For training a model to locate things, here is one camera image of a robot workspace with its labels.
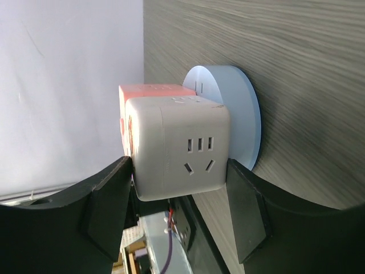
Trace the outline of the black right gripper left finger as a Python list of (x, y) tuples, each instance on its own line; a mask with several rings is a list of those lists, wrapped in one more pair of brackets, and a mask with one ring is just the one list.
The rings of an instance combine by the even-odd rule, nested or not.
[(2, 273), (111, 273), (128, 207), (131, 158), (30, 205), (1, 206)]

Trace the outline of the light blue round power strip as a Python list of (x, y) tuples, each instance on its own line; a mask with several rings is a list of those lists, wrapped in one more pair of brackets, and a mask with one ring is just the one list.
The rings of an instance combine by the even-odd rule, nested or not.
[(182, 85), (229, 110), (229, 157), (253, 170), (261, 146), (262, 123), (258, 98), (246, 74), (231, 65), (198, 65), (188, 71)]

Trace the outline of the pink cube socket adapter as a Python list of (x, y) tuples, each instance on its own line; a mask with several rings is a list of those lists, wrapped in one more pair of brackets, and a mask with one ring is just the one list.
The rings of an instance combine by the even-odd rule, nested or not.
[(188, 96), (196, 95), (194, 90), (177, 84), (131, 84), (119, 86), (120, 100), (120, 132), (124, 154), (130, 156), (129, 152), (129, 133), (127, 122), (125, 121), (125, 103), (130, 98), (144, 96)]

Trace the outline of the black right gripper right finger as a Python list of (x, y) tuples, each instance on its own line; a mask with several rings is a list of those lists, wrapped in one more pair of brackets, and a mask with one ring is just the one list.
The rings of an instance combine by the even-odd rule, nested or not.
[(364, 205), (326, 207), (258, 177), (226, 173), (238, 261), (246, 273), (363, 273)]

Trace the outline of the white cube socket adapter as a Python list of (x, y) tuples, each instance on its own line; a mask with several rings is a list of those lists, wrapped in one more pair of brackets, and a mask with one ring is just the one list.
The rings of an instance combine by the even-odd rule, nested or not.
[(137, 97), (125, 104), (126, 133), (137, 197), (144, 201), (222, 188), (230, 114), (200, 96)]

